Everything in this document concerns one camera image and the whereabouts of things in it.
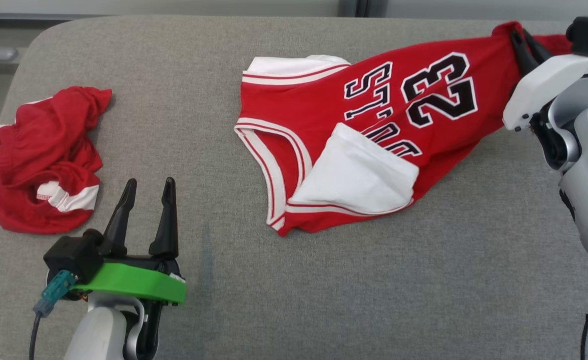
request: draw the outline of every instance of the black cable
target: black cable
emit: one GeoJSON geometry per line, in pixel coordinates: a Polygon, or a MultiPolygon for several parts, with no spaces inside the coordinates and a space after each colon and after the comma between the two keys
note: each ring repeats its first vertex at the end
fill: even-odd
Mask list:
{"type": "Polygon", "coordinates": [[[36,353],[36,335],[38,335],[38,326],[40,326],[40,319],[43,317],[42,312],[36,313],[36,319],[34,320],[34,327],[31,330],[31,341],[29,342],[29,360],[34,360],[36,353]]]}
{"type": "Polygon", "coordinates": [[[355,18],[367,18],[367,8],[369,0],[356,0],[356,16],[355,18]]]}
{"type": "Polygon", "coordinates": [[[588,313],[585,314],[585,324],[582,326],[582,337],[580,337],[580,360],[585,360],[585,342],[587,341],[588,313]]]}

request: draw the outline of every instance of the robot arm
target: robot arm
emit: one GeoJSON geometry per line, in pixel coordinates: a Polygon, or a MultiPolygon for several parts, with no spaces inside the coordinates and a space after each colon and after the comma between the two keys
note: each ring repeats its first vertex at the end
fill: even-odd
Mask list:
{"type": "Polygon", "coordinates": [[[503,121],[509,130],[530,127],[538,137],[548,165],[561,174],[561,199],[588,253],[588,16],[576,18],[568,29],[573,54],[531,66],[540,56],[530,38],[525,33],[525,40],[513,41],[524,77],[503,121]],[[523,48],[525,43],[531,53],[523,48]]]}
{"type": "MultiPolygon", "coordinates": [[[[88,312],[74,333],[65,360],[152,360],[158,348],[161,312],[168,304],[184,303],[186,281],[180,275],[176,186],[167,178],[161,202],[163,213],[149,255],[127,255],[125,235],[129,212],[136,198],[136,180],[127,182],[120,201],[102,234],[89,229],[83,237],[61,237],[47,251],[44,260],[50,273],[47,282],[54,289],[57,274],[69,280],[60,294],[65,300],[88,302],[88,312]],[[122,310],[122,307],[134,311],[122,310]]],[[[35,308],[37,323],[53,304],[35,308]]],[[[33,358],[35,333],[30,358],[33,358]]]]}

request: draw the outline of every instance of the red basketball jersey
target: red basketball jersey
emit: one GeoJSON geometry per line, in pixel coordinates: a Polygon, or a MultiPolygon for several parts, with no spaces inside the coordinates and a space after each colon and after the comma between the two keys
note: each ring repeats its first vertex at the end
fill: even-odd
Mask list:
{"type": "MultiPolygon", "coordinates": [[[[520,80],[509,33],[422,43],[350,65],[257,57],[236,132],[268,185],[282,236],[364,221],[414,203],[486,135],[520,80]]],[[[561,35],[537,36],[555,54],[561,35]]]]}

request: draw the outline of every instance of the white jersey trim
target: white jersey trim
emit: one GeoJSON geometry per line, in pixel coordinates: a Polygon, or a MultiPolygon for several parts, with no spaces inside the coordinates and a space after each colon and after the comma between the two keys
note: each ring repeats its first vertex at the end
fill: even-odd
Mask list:
{"type": "Polygon", "coordinates": [[[61,213],[74,210],[94,210],[98,197],[99,185],[88,186],[78,194],[69,194],[57,181],[50,181],[38,187],[37,198],[47,200],[49,205],[61,213]]]}
{"type": "Polygon", "coordinates": [[[253,130],[239,128],[234,128],[234,130],[236,130],[247,150],[252,153],[265,177],[268,204],[266,223],[271,226],[274,221],[277,221],[285,213],[287,202],[285,198],[285,182],[280,166],[278,166],[274,156],[253,130]]]}
{"type": "Polygon", "coordinates": [[[318,205],[318,206],[315,207],[315,206],[310,206],[308,203],[307,204],[306,203],[298,204],[298,203],[294,203],[292,201],[289,201],[288,204],[287,204],[286,209],[287,209],[287,212],[288,213],[294,213],[295,212],[296,214],[298,214],[298,213],[299,214],[302,214],[302,213],[303,214],[306,214],[306,213],[307,214],[313,214],[315,212],[316,213],[319,213],[319,212],[320,213],[323,213],[323,212],[324,213],[327,213],[327,212],[328,213],[331,213],[332,212],[332,213],[340,213],[340,214],[351,215],[351,216],[354,216],[354,217],[356,217],[356,216],[357,217],[360,217],[360,216],[361,217],[373,217],[373,216],[374,217],[377,217],[377,216],[380,216],[380,215],[387,215],[387,214],[392,214],[392,213],[398,212],[399,210],[402,210],[402,209],[408,207],[409,205],[412,205],[413,204],[413,198],[410,200],[410,202],[407,205],[403,205],[403,206],[401,206],[399,208],[388,210],[386,212],[385,211],[384,212],[378,212],[378,213],[375,213],[375,214],[364,214],[362,212],[361,213],[360,212],[356,212],[354,210],[346,209],[344,207],[341,207],[341,206],[338,206],[338,205],[334,205],[333,203],[332,204],[331,203],[327,203],[327,202],[326,203],[316,202],[314,204],[315,205],[318,205]]]}
{"type": "Polygon", "coordinates": [[[274,75],[267,73],[252,73],[243,71],[243,82],[247,84],[259,85],[294,85],[314,82],[315,80],[323,79],[329,75],[337,73],[349,66],[345,64],[334,64],[322,70],[313,71],[310,73],[303,73],[300,75],[274,75]]]}
{"type": "Polygon", "coordinates": [[[331,55],[309,55],[303,58],[256,56],[247,72],[270,76],[298,76],[344,64],[348,65],[349,62],[331,55]]]}
{"type": "Polygon", "coordinates": [[[296,189],[298,189],[304,178],[311,171],[312,158],[300,137],[284,126],[255,118],[239,118],[234,127],[234,131],[241,138],[247,150],[252,153],[254,159],[262,169],[268,191],[266,223],[274,228],[274,230],[279,230],[285,224],[284,214],[287,205],[285,181],[276,158],[264,142],[260,140],[258,135],[256,135],[255,131],[280,135],[290,142],[298,162],[298,182],[296,189]]]}

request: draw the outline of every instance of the jersey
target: jersey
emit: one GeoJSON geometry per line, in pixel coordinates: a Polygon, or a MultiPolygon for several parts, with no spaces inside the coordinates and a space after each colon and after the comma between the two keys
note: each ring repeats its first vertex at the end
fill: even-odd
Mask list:
{"type": "MultiPolygon", "coordinates": [[[[486,135],[520,73],[509,34],[422,43],[357,64],[257,57],[243,73],[236,132],[268,185],[267,223],[284,236],[397,212],[486,135]]],[[[554,54],[561,35],[537,36],[554,54]]]]}
{"type": "Polygon", "coordinates": [[[0,125],[0,225],[20,233],[67,233],[96,203],[102,160],[86,132],[107,109],[111,90],[73,86],[24,104],[0,125]]]}

